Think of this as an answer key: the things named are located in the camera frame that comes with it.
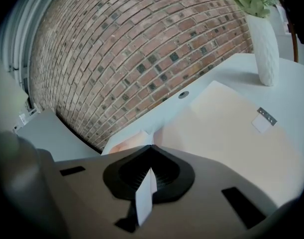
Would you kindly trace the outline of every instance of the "textured white vase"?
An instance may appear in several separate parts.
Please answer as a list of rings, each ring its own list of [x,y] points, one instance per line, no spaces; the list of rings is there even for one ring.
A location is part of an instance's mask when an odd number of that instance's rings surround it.
[[[273,86],[279,79],[279,49],[275,32],[265,18],[246,15],[260,81]]]

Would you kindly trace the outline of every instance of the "metal clip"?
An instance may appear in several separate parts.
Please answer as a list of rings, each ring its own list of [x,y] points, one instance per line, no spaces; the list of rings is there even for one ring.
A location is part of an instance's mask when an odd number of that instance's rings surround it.
[[[269,121],[271,125],[275,125],[277,123],[277,120],[269,113],[267,113],[263,108],[260,107],[257,112],[260,113],[263,117],[265,117],[265,119]]]

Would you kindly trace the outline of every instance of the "white wall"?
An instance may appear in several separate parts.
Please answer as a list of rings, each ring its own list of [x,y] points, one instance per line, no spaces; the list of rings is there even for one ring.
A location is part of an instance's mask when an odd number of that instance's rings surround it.
[[[276,38],[278,42],[279,55],[281,58],[294,60],[293,54],[293,43],[291,35],[286,35],[280,14],[275,7],[269,8],[271,11],[269,21],[276,33]],[[299,51],[299,63],[304,65],[304,44],[300,43],[300,40],[297,37],[298,41],[298,51]]]

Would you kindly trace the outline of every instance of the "paper sheet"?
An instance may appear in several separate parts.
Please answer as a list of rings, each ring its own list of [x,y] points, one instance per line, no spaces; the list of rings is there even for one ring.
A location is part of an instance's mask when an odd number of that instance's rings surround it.
[[[135,192],[135,206],[138,224],[141,226],[152,211],[152,195],[157,191],[156,177],[152,168],[147,172]]]

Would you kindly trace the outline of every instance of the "white sticker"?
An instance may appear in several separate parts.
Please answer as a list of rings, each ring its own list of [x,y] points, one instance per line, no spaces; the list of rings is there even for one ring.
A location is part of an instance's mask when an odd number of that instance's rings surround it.
[[[258,114],[258,116],[251,123],[260,133],[266,132],[268,128],[271,127],[270,122],[261,114]]]

